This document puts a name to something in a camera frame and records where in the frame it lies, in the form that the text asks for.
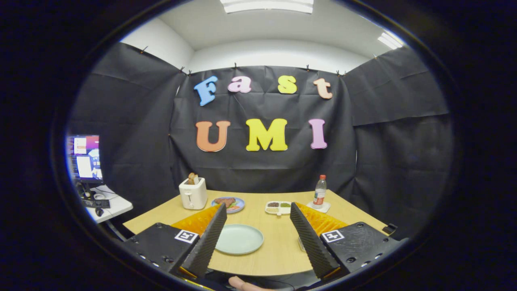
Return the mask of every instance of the blue letter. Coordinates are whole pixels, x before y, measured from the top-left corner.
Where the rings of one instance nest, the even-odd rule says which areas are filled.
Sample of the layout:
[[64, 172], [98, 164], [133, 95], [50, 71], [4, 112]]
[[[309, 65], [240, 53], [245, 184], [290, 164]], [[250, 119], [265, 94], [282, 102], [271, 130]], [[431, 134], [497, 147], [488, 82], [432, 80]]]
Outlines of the blue letter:
[[203, 106], [207, 103], [210, 103], [212, 100], [214, 100], [216, 97], [213, 96], [212, 93], [216, 92], [216, 86], [213, 82], [217, 81], [216, 76], [212, 76], [203, 82], [197, 84], [194, 89], [197, 90], [197, 93], [199, 94], [199, 97], [201, 97], [201, 102], [199, 105]]

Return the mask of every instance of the black fabric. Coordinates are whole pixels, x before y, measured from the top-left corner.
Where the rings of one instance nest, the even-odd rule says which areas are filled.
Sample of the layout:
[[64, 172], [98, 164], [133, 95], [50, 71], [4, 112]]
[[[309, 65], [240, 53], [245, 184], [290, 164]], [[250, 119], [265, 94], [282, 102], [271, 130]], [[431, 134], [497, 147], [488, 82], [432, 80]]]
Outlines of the black fabric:
[[[278, 78], [294, 76], [295, 94], [281, 94]], [[200, 106], [193, 88], [216, 76], [216, 98]], [[252, 80], [251, 92], [233, 93], [227, 87], [235, 76]], [[334, 94], [323, 99], [313, 81], [324, 78]], [[260, 119], [269, 128], [273, 119], [287, 120], [286, 151], [249, 152], [248, 119]], [[314, 150], [310, 119], [325, 120], [328, 147]], [[204, 152], [196, 146], [196, 122], [210, 121], [209, 141], [216, 142], [221, 120], [231, 122], [226, 146], [219, 152]], [[173, 167], [174, 180], [186, 179], [191, 171], [206, 178], [207, 188], [220, 191], [278, 193], [313, 190], [320, 174], [327, 175], [328, 188], [343, 197], [351, 194], [355, 172], [355, 140], [351, 106], [342, 78], [322, 71], [299, 68], [251, 66], [217, 69], [192, 74], [181, 84], [174, 99], [171, 139], [178, 160]]]
[[449, 112], [429, 69], [407, 47], [389, 51], [351, 70], [345, 82], [354, 126]]
[[[79, 94], [71, 134], [99, 134], [106, 184], [133, 203], [124, 222], [179, 194], [195, 172], [207, 188], [278, 193], [311, 191], [320, 174], [328, 188], [411, 236], [442, 195], [448, 176], [452, 129], [434, 78], [408, 49], [390, 51], [346, 76], [301, 68], [252, 66], [186, 76], [170, 64], [117, 44], [96, 66]], [[278, 77], [296, 78], [295, 94], [278, 91]], [[216, 76], [216, 98], [200, 106], [194, 87]], [[236, 76], [252, 79], [251, 92], [229, 92]], [[313, 81], [331, 84], [332, 99]], [[287, 120], [286, 151], [249, 152], [248, 119], [269, 128]], [[328, 147], [314, 150], [310, 119], [325, 120]], [[199, 121], [231, 122], [226, 146], [196, 146]]]
[[453, 132], [445, 98], [409, 48], [345, 76], [357, 140], [350, 202], [410, 237], [429, 218], [449, 176]]
[[185, 78], [172, 65], [118, 43], [84, 82], [70, 134], [99, 135], [106, 185], [133, 204], [130, 219], [174, 197], [169, 159], [172, 92]]
[[452, 159], [449, 114], [355, 127], [357, 172], [350, 202], [410, 237], [441, 198]]

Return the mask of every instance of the foam letter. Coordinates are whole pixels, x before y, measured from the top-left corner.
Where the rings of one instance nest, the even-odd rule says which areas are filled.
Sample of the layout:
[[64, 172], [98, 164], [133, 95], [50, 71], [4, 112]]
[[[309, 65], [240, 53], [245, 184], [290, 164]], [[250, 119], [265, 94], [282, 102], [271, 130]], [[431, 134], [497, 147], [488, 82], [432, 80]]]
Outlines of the foam letter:
[[199, 105], [203, 106], [216, 98], [215, 96], [210, 94], [216, 92], [216, 85], [213, 83], [216, 81], [217, 77], [212, 76], [194, 87], [194, 89], [197, 90], [199, 97], [201, 97], [201, 102], [199, 103]]
[[228, 85], [228, 91], [248, 93], [251, 91], [251, 79], [245, 76], [234, 77]]
[[228, 130], [228, 126], [230, 126], [229, 121], [218, 121], [216, 123], [219, 128], [219, 139], [216, 143], [210, 143], [208, 141], [208, 130], [212, 126], [212, 122], [210, 121], [199, 121], [195, 124], [197, 127], [197, 147], [205, 152], [218, 152], [223, 149], [226, 145], [226, 132]]
[[278, 78], [278, 91], [284, 94], [293, 94], [296, 92], [296, 79], [293, 76], [280, 76]]
[[323, 125], [325, 121], [323, 119], [311, 119], [309, 123], [312, 125], [312, 143], [311, 148], [313, 149], [324, 149], [327, 147], [325, 138], [323, 137]]
[[263, 150], [267, 150], [271, 140], [273, 140], [271, 144], [272, 151], [287, 150], [287, 144], [285, 144], [287, 120], [281, 118], [274, 119], [268, 130], [266, 130], [260, 119], [248, 119], [246, 124], [250, 127], [250, 143], [246, 146], [246, 150], [250, 152], [258, 151], [260, 147], [257, 144], [257, 139]]
[[330, 83], [325, 82], [325, 79], [319, 78], [316, 81], [313, 82], [314, 85], [318, 88], [318, 94], [323, 99], [331, 99], [332, 93], [329, 93], [327, 91], [327, 87], [330, 87]]

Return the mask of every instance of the ceiling light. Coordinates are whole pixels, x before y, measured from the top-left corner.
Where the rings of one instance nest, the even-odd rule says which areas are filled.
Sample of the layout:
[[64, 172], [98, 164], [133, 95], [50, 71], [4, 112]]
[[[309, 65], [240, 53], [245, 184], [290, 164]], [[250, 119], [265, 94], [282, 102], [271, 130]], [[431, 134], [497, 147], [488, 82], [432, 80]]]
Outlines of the ceiling light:
[[389, 32], [387, 30], [384, 30], [384, 31], [385, 31], [385, 33], [383, 32], [381, 34], [381, 36], [378, 38], [378, 40], [380, 42], [389, 46], [392, 50], [394, 50], [396, 48], [401, 48], [404, 45], [404, 42], [400, 38], [398, 38], [395, 34]]
[[391, 36], [385, 34], [384, 32], [381, 34], [382, 37], [386, 38], [390, 43], [392, 43], [394, 46], [396, 46], [397, 48], [401, 48], [402, 47], [402, 44], [400, 44], [398, 41], [396, 41], [394, 38], [392, 38]]
[[314, 0], [220, 0], [226, 13], [247, 10], [290, 10], [312, 14]]
[[395, 34], [387, 31], [387, 30], [384, 30], [389, 36], [391, 36], [393, 39], [395, 39], [398, 43], [400, 43], [401, 45], [404, 45], [404, 42], [398, 37], [396, 36]]
[[384, 43], [385, 45], [389, 46], [392, 50], [396, 49], [397, 47], [390, 43], [389, 40], [387, 40], [386, 38], [382, 37], [382, 36], [379, 36], [378, 40], [382, 43]]

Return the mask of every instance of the hand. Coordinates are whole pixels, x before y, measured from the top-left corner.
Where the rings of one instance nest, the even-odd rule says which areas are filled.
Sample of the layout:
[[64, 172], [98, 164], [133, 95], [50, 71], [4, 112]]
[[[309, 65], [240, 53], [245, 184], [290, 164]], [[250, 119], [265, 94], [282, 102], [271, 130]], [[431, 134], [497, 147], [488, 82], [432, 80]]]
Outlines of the hand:
[[246, 283], [237, 276], [233, 276], [228, 279], [228, 283], [240, 291], [274, 291], [273, 289], [264, 289], [253, 284]]

